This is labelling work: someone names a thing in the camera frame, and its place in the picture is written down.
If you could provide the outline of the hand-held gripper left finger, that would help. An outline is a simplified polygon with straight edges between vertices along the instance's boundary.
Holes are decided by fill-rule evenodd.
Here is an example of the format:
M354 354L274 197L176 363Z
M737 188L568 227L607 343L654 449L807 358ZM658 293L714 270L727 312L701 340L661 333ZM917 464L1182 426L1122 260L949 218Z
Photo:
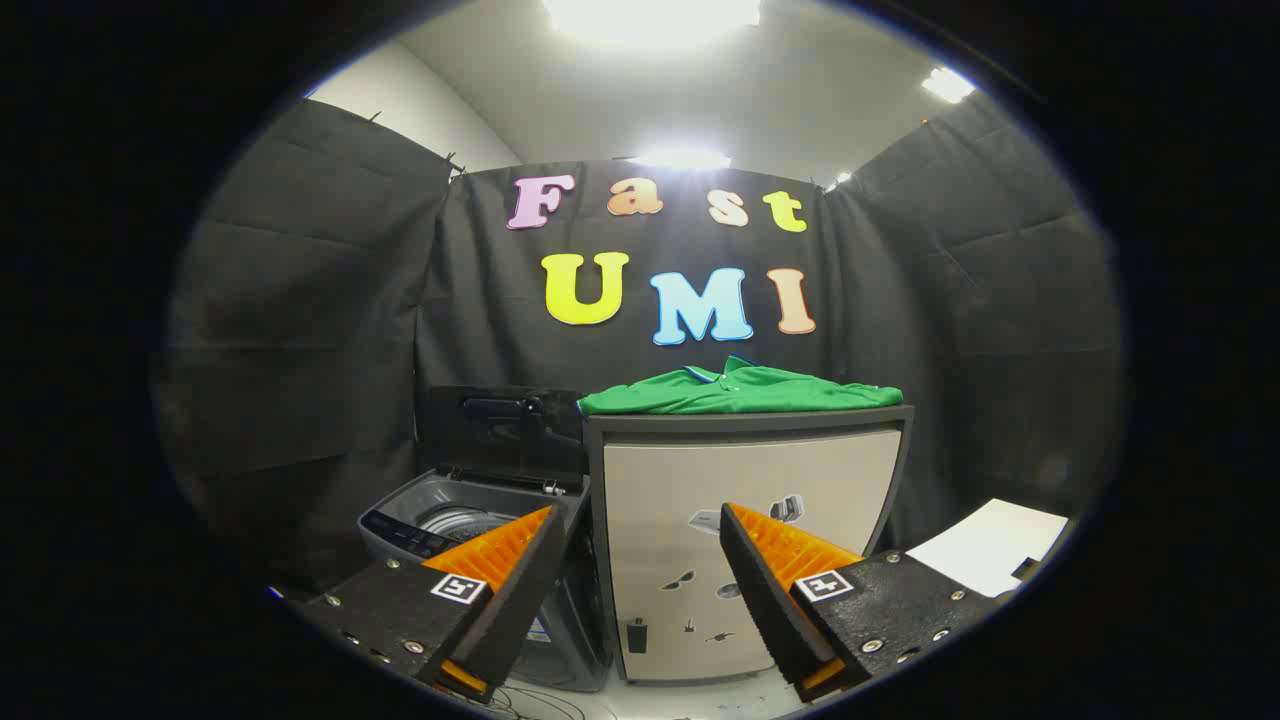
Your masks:
M430 559L375 562L300 615L389 673L488 705L561 574L564 524L548 505Z

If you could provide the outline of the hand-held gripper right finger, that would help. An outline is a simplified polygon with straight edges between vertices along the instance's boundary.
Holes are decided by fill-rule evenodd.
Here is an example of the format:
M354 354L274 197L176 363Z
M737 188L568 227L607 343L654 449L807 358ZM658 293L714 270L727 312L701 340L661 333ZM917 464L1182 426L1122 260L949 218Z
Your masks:
M901 551L861 556L739 503L721 507L719 546L804 703L914 664L1000 606Z

